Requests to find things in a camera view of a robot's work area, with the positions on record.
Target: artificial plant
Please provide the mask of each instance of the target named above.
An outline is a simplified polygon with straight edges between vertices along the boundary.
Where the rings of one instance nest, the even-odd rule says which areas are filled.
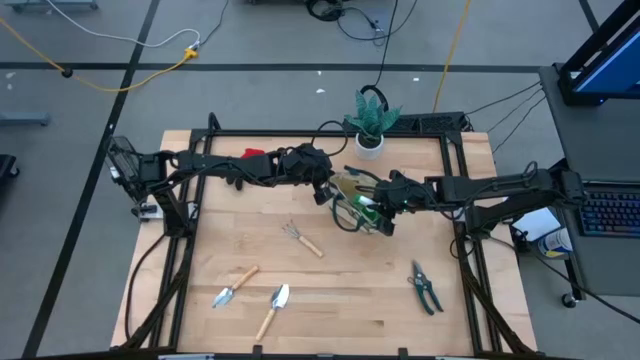
[[[364,138],[361,139],[361,145],[365,147],[378,146],[382,134],[391,128],[400,117],[402,107],[384,111],[384,106],[385,104],[378,105],[378,96],[372,96],[367,103],[364,95],[360,91],[356,91],[358,116],[354,118],[351,115],[345,115],[345,119],[360,129],[361,137]]]

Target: green leaves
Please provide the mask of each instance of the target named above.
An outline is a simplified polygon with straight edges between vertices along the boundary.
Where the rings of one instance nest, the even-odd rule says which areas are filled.
[[[344,118],[370,139],[379,139],[385,131],[389,130],[398,121],[402,109],[396,108],[385,112],[384,104],[378,105],[377,96],[372,96],[367,103],[359,91],[356,91],[356,107],[358,117],[345,115]]]

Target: potted plant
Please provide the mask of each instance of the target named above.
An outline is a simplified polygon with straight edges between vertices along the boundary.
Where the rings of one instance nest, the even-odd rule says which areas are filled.
[[[386,102],[378,105],[377,95],[372,96],[367,103],[360,91],[356,91],[356,106],[357,117],[345,115],[345,120],[359,129],[356,135],[356,155],[363,160],[374,160],[382,153],[382,134],[398,120],[401,107],[388,110]]]

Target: gray floor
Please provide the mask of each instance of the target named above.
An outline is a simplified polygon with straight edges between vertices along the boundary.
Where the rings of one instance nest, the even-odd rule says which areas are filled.
[[[258,6],[230,1],[223,26],[201,49],[196,63],[376,64],[381,59],[382,49],[346,39],[335,24],[311,19],[291,1],[262,0]],[[618,2],[589,1],[599,21]],[[136,37],[150,0],[99,3],[100,11],[71,15],[97,31]],[[185,26],[206,33],[222,3],[162,0],[149,41],[159,41]],[[388,23],[392,1],[354,3],[381,24]],[[400,1],[398,18],[404,18],[410,4]],[[463,7],[463,0],[419,0],[413,17],[392,39],[388,63],[442,64]],[[0,17],[59,61],[128,62],[133,50],[131,44],[81,33],[46,11],[17,15],[1,7]],[[346,19],[345,26],[362,31],[360,20]],[[589,34],[578,0],[477,0],[453,63],[548,65],[567,59]],[[141,62],[178,60],[192,42],[188,36],[165,48],[145,49]],[[0,62],[39,61],[4,31],[0,31],[0,44],[4,50]],[[123,77],[119,70],[77,73],[113,87]],[[149,74],[137,71],[134,81]],[[49,111],[53,116],[49,127],[0,128],[0,152],[18,156],[22,169],[0,207],[0,284],[4,289],[0,292],[0,358],[14,358],[24,348],[115,95],[85,88],[55,71],[7,69],[0,75],[0,109]],[[173,72],[128,95],[116,133],[127,135],[140,151],[153,151],[163,131],[202,127],[209,111],[218,115],[225,128],[314,128],[352,112],[353,92],[376,75],[364,71]],[[439,76],[436,72],[386,72],[380,87],[406,113],[431,112]],[[469,111],[535,81],[535,74],[451,73],[439,110]],[[518,102],[472,115],[476,130],[487,130]],[[528,107],[492,131],[494,147]],[[551,114],[543,102],[495,158],[498,171],[506,174],[522,171],[530,160],[549,166],[561,156]],[[128,213],[130,201],[107,175],[106,171],[101,174],[39,355],[103,350],[109,345],[137,223]],[[559,295],[567,290],[563,280],[531,259],[523,259],[521,269],[542,351],[588,359],[637,358],[640,328],[593,300],[566,310],[559,303]],[[640,314],[640,299],[608,300]]]

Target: white pot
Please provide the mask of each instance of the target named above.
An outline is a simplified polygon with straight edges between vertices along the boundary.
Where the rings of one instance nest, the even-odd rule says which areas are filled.
[[[367,149],[360,145],[360,133],[356,134],[356,155],[362,160],[375,160],[382,153],[382,145],[384,145],[384,135],[380,135],[380,144],[373,149]]]

